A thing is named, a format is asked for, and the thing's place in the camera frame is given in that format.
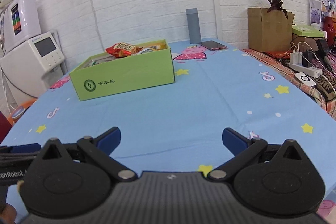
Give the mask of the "person's left hand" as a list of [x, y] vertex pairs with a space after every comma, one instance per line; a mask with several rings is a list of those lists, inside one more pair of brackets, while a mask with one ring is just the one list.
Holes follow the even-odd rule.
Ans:
[[19, 184], [21, 182], [21, 178], [1, 179], [1, 223], [15, 223], [17, 211], [7, 202], [7, 195], [10, 192], [10, 198], [13, 198], [14, 201], [20, 199]]

